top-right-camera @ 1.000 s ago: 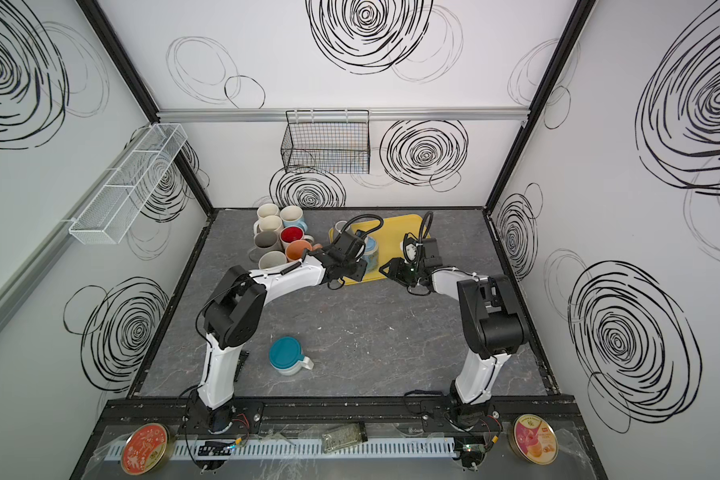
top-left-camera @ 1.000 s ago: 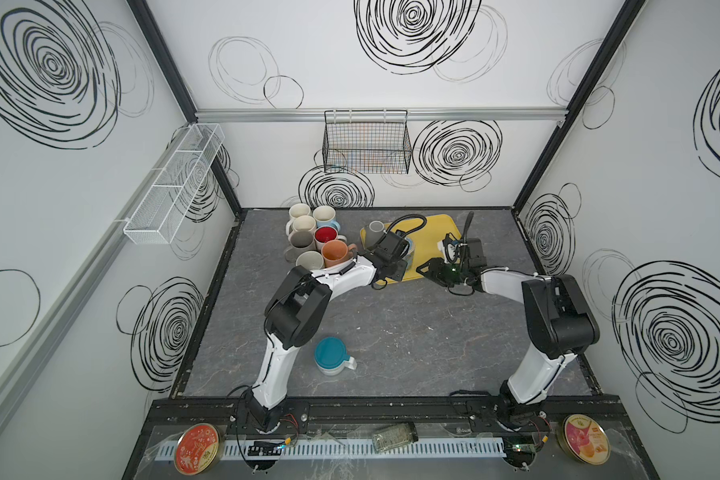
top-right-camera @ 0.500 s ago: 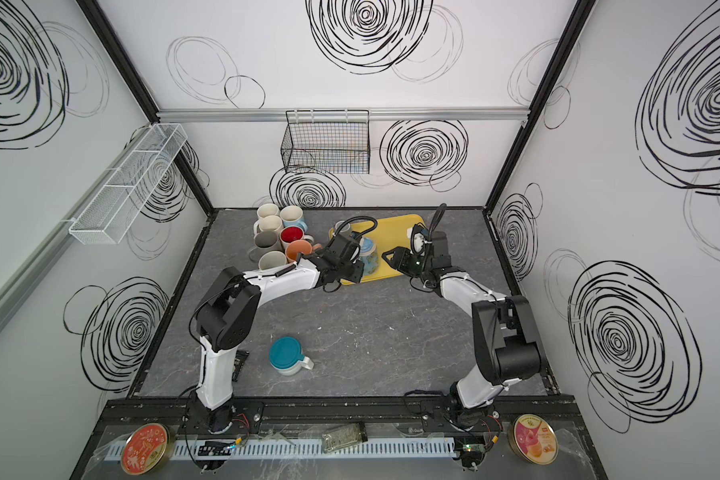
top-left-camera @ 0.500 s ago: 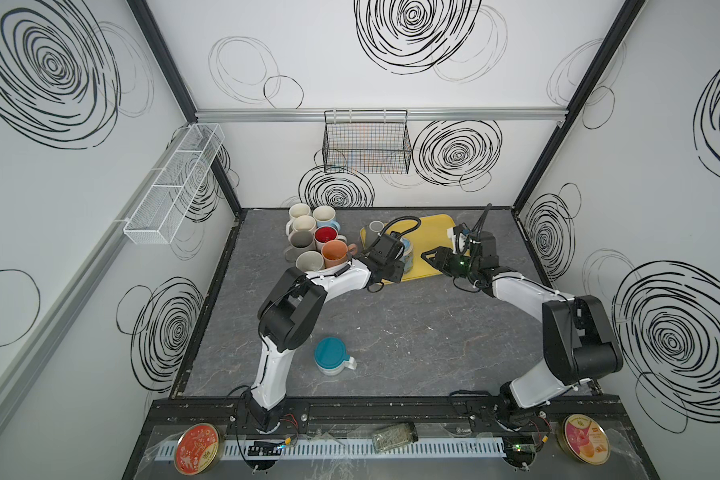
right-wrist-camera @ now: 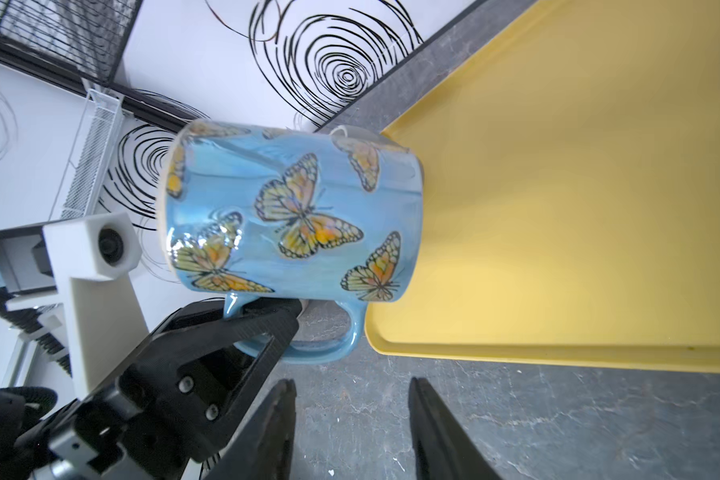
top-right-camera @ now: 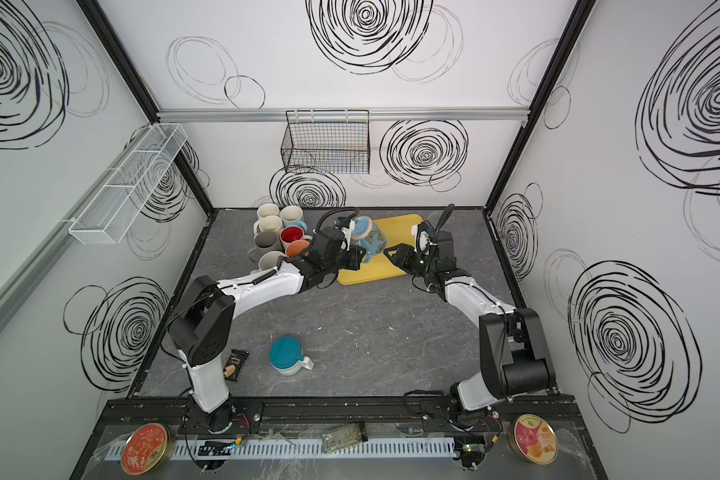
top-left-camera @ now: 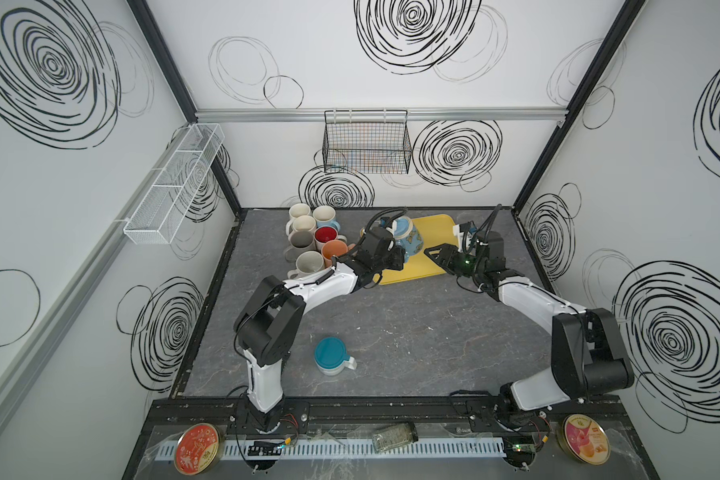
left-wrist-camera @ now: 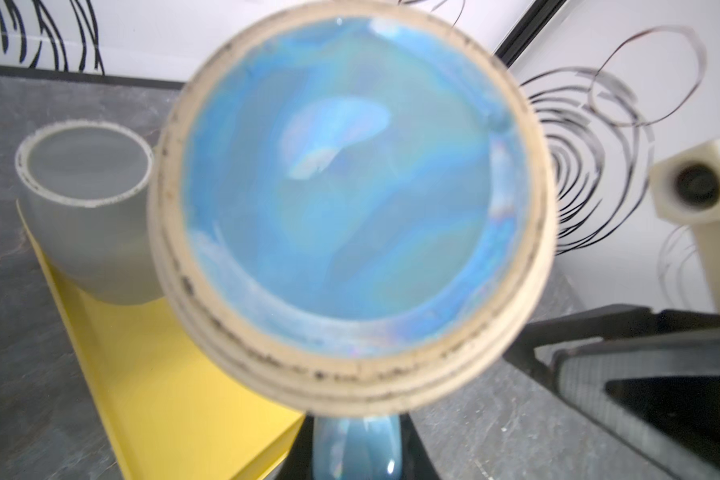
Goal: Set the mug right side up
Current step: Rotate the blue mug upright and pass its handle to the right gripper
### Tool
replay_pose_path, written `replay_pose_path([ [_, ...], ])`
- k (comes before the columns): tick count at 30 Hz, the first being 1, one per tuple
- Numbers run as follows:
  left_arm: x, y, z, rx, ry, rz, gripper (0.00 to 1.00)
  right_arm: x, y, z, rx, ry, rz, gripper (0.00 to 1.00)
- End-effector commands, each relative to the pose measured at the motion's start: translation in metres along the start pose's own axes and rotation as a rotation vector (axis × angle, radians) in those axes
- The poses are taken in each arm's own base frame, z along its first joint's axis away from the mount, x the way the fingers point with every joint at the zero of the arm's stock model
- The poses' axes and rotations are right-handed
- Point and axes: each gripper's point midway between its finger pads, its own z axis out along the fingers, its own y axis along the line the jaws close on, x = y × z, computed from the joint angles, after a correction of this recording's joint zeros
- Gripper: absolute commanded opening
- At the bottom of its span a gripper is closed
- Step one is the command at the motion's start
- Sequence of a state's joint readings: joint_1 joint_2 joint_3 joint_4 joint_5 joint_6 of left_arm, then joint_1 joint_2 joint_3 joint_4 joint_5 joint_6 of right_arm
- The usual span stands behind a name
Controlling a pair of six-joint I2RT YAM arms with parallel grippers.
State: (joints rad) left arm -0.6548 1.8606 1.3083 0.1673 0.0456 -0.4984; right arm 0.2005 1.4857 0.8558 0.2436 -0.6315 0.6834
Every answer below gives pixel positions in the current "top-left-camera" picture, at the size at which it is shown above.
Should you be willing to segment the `pink mug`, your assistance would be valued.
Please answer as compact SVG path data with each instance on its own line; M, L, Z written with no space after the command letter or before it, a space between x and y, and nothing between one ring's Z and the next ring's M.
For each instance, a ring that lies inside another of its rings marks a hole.
M311 215L302 215L290 219L285 228L287 236L294 234L295 232L309 232L313 234L317 229L317 222Z

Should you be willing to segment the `cream and orange mug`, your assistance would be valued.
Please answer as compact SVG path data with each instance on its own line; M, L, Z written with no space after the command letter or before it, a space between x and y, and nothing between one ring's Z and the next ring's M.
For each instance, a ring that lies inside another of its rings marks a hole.
M334 257L341 257L342 255L345 255L350 250L350 246L346 244L345 241L335 239L328 241L323 245L321 248L321 255L324 260L324 266L326 268L330 268L333 264L333 258Z

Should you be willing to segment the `white mug with ribbed base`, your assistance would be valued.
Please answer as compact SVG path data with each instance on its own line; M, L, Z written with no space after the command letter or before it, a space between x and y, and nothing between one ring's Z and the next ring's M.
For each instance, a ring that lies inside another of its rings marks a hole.
M311 207L308 204L304 204L304 203L296 203L296 204L292 205L288 210L289 218L291 220L294 220L301 216L309 216L311 214L311 212L312 212Z

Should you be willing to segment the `blue butterfly mug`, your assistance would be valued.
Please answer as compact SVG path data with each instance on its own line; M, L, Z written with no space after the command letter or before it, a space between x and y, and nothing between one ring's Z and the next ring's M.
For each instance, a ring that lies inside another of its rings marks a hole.
M423 239L413 220L402 215L392 222L392 233L395 243L402 247L405 261L419 254L423 249Z

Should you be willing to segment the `cream speckled mug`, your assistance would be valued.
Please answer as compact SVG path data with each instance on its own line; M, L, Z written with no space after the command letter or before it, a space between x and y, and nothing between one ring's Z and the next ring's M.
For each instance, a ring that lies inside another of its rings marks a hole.
M301 253L295 261L295 268L287 274L289 280L321 272L325 269L325 260L320 252L306 251Z

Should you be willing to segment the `light blue mug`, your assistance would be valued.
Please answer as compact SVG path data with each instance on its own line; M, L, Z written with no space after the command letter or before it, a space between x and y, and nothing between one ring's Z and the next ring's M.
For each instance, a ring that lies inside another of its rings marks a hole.
M336 210L327 205L318 206L312 212L312 217L315 219L317 227L331 227L337 232L341 230L340 223L337 220Z

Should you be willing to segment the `small cream mug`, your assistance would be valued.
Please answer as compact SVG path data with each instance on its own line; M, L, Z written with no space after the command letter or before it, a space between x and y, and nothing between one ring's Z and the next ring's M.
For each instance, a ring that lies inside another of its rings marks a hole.
M313 237L317 250L321 251L326 243L338 239L339 232L332 226L326 225L318 227Z

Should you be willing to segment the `grey mug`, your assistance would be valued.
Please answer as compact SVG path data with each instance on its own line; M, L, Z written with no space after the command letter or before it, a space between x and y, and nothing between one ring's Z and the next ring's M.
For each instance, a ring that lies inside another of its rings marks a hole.
M310 231L294 231L288 236L288 246L283 251L287 262L295 262L305 252L316 248L314 235Z

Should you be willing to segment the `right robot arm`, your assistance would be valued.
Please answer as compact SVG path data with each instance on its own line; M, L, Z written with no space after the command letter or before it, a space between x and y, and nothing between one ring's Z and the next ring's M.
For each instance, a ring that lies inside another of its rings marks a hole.
M454 227L455 245L424 250L447 274L470 279L474 293L517 310L551 336L550 366L500 388L496 421L516 430L534 411L632 386L635 374L614 314L571 303L509 268L504 240L492 230L498 212L480 226L467 222Z

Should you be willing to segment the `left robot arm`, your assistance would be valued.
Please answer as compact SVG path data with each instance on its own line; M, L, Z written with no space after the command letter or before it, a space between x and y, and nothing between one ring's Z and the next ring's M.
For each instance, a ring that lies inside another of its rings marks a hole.
M267 276L259 283L234 323L233 340L247 363L248 387L241 405L257 430L275 430L283 416L282 361L303 315L372 287L387 270L403 269L405 250L395 242L393 224L406 213L405 207L393 207L375 214L355 246L333 256L326 269L293 280Z

